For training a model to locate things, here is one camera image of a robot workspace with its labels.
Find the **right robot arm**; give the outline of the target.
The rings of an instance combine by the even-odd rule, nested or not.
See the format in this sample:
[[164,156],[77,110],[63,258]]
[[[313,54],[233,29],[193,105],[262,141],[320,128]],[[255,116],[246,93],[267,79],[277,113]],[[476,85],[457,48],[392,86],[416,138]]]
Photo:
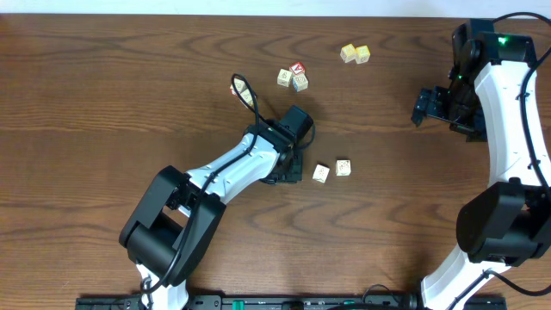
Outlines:
[[476,292],[550,246],[550,157],[536,103],[543,57],[528,36],[472,19],[452,35],[448,87],[421,90],[412,122],[445,121],[488,145],[487,188],[458,213],[456,246],[420,283],[417,309],[482,309]]

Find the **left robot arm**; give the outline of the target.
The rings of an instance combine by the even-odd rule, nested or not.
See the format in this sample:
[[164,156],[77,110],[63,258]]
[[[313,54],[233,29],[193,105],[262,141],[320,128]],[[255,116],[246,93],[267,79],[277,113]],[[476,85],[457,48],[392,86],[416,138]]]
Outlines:
[[186,281],[227,204],[256,181],[301,181],[301,141],[314,131],[312,117],[293,106],[279,121],[248,126],[239,144],[213,162],[185,173],[168,165],[153,178],[119,237],[141,276],[139,309],[184,308]]

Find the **yellow sided white block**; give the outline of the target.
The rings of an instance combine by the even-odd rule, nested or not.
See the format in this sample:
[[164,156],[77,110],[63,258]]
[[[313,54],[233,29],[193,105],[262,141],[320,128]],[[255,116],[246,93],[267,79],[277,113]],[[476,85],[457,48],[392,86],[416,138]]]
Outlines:
[[317,164],[313,172],[313,180],[320,183],[325,183],[327,177],[329,176],[329,172],[329,167],[322,164]]

